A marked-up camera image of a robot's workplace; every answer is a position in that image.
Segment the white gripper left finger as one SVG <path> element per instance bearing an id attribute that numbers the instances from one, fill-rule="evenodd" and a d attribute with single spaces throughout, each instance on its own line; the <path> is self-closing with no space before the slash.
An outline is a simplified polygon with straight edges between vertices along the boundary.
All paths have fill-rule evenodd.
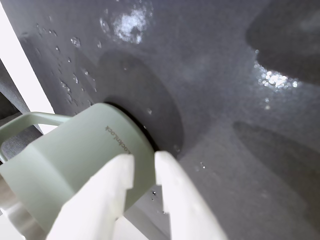
<path id="1" fill-rule="evenodd" d="M 110 240 L 134 185 L 135 159 L 120 154 L 108 161 L 61 208 L 48 240 Z"/>

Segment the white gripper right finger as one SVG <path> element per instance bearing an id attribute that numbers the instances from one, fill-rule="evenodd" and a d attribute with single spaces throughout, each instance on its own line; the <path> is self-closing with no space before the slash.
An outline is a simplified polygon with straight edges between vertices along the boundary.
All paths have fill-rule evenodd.
<path id="1" fill-rule="evenodd" d="M 156 184 L 172 240 L 225 240 L 227 235 L 178 161 L 167 151 L 154 154 Z"/>

